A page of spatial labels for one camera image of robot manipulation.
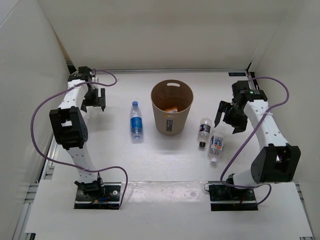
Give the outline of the clear unlabelled plastic bottle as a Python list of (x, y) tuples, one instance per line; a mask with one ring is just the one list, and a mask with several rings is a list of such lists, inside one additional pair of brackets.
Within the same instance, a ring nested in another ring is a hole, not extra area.
[(101, 111), (100, 107), (89, 106), (85, 115), (85, 123), (87, 125), (95, 123)]

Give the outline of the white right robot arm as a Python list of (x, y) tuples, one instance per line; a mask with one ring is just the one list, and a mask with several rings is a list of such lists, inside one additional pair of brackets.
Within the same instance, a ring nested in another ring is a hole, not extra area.
[(228, 177), (220, 177), (225, 185), (224, 193), (230, 200), (238, 199), (243, 189), (254, 189), (262, 184), (287, 183), (293, 180), (301, 150), (289, 144), (281, 134), (271, 110), (268, 98), (262, 89), (250, 89), (248, 80), (239, 80), (232, 86), (231, 102), (221, 101), (214, 124), (220, 121), (234, 128), (233, 133), (242, 133), (251, 123), (253, 131), (227, 164), (228, 169), (253, 136), (256, 136), (260, 152), (249, 169)]

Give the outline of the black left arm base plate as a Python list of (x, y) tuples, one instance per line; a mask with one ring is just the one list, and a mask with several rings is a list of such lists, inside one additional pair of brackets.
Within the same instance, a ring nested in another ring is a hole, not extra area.
[(73, 208), (77, 210), (118, 210), (122, 184), (120, 182), (104, 182), (103, 184), (102, 193), (93, 197), (85, 194), (78, 186)]

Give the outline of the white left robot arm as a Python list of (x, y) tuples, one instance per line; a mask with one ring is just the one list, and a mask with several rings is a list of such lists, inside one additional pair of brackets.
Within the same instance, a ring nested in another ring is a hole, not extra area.
[(57, 109), (49, 112), (49, 118), (56, 142), (70, 155), (77, 169), (79, 180), (75, 184), (84, 195), (100, 200), (105, 195), (103, 180), (94, 170), (86, 142), (89, 138), (88, 128), (83, 118), (87, 107), (106, 108), (105, 89), (98, 90), (90, 85), (93, 74), (91, 68), (81, 66), (67, 80), (69, 90)]

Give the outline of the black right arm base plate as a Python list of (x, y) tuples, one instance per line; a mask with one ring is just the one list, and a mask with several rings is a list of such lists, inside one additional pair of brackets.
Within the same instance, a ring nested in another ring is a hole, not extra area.
[(258, 205), (252, 189), (238, 189), (217, 182), (207, 182), (203, 186), (209, 193), (212, 212), (257, 211)]

